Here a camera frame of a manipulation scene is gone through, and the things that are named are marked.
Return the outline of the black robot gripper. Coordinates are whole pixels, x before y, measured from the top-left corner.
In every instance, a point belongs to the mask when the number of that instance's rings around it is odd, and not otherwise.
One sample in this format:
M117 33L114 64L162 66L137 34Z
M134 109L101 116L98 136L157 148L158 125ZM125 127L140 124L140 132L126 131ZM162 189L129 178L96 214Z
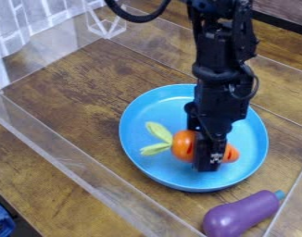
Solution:
M188 129L202 131L196 136L193 169L217 171L228 147L233 123L247 118L251 99L260 89L260 78L253 69L241 64L222 73L193 67L197 77L194 102L185 105Z

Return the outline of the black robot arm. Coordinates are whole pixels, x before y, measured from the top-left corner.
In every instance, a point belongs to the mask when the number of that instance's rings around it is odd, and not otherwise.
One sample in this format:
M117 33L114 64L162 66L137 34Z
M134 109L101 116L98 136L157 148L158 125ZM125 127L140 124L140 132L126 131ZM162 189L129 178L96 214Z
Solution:
M194 100L185 106L196 132L193 168L216 171L228 153L233 123L247 118L260 78L247 61L256 56L253 0L189 0L197 78Z

